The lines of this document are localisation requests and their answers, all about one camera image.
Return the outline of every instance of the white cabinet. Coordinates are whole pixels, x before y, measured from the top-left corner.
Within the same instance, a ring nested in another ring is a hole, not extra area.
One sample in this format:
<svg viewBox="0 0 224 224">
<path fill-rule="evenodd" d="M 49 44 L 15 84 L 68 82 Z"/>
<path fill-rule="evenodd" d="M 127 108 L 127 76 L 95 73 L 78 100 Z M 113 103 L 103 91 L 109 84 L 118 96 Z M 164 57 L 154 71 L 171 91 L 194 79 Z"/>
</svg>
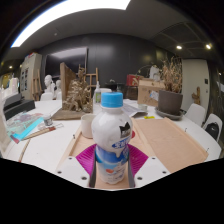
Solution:
<svg viewBox="0 0 224 224">
<path fill-rule="evenodd" d="M 22 63 L 20 75 L 20 93 L 25 99 L 33 99 L 32 81 L 37 77 L 38 70 L 40 72 L 42 55 L 32 53 L 28 55 Z"/>
</svg>

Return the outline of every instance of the white plastic bottle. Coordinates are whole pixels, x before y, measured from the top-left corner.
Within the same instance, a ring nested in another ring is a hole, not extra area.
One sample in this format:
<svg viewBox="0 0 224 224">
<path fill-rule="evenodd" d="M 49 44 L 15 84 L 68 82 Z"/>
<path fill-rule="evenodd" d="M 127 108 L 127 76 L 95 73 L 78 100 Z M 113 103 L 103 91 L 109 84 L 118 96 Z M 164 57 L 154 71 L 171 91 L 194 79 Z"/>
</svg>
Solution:
<svg viewBox="0 0 224 224">
<path fill-rule="evenodd" d="M 96 146 L 96 161 L 102 181 L 116 184 L 123 180 L 129 158 L 132 121 L 121 108 L 123 94 L 102 93 L 100 112 L 92 121 L 92 134 Z"/>
</svg>

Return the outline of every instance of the blue cap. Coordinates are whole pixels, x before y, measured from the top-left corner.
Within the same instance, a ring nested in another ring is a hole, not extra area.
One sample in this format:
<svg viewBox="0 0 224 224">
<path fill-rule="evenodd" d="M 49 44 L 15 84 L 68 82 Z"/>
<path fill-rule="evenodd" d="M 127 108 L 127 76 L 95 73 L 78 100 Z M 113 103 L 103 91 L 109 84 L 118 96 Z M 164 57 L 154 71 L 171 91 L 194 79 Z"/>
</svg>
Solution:
<svg viewBox="0 0 224 224">
<path fill-rule="evenodd" d="M 123 93 L 102 93 L 101 106 L 108 108 L 118 108 L 123 106 Z"/>
</svg>

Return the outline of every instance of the ceiling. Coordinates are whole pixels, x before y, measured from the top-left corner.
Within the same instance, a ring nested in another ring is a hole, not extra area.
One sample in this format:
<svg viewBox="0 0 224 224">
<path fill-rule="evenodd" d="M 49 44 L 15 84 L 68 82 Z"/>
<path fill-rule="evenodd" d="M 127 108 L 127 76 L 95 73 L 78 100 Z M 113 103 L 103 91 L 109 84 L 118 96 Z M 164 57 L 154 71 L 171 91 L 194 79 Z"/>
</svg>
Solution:
<svg viewBox="0 0 224 224">
<path fill-rule="evenodd" d="M 131 0 L 123 10 L 88 10 L 59 18 L 34 33 L 21 47 L 11 48 L 4 61 L 24 59 L 32 50 L 67 37 L 115 33 L 149 40 L 183 58 L 213 58 L 208 38 L 190 18 L 156 0 Z"/>
</svg>

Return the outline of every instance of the cardboard box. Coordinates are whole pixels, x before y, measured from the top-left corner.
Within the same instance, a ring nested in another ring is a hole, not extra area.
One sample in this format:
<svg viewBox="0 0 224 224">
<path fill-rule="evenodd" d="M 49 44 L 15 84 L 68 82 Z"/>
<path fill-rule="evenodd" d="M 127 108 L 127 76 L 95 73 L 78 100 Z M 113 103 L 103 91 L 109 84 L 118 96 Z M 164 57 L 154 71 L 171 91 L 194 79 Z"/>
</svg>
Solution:
<svg viewBox="0 0 224 224">
<path fill-rule="evenodd" d="M 127 75 L 126 86 L 138 86 L 139 80 L 142 78 L 141 75 Z"/>
<path fill-rule="evenodd" d="M 164 90 L 163 82 L 155 82 L 153 79 L 139 80 L 138 85 L 138 104 L 158 106 L 159 90 Z"/>
</svg>

